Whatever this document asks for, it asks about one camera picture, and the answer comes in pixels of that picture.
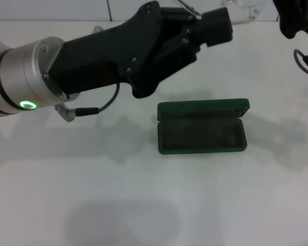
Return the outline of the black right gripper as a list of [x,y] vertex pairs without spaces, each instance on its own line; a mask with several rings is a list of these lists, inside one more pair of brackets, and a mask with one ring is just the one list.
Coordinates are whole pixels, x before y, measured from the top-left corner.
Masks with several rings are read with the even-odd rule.
[[[308,34],[308,0],[274,0],[281,33],[288,39],[303,31]],[[148,79],[165,80],[197,60],[201,46],[227,43],[233,39],[233,29],[226,7],[203,13],[200,18],[178,7],[161,7],[165,26],[182,27],[182,31],[165,38],[156,52]]]

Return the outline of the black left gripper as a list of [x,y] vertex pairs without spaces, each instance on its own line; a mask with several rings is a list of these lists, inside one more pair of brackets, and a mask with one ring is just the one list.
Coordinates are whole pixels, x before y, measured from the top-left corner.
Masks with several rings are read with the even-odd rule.
[[136,98],[153,94],[153,58],[162,27],[157,1],[142,5],[128,21],[63,44],[49,76],[67,94],[127,83]]

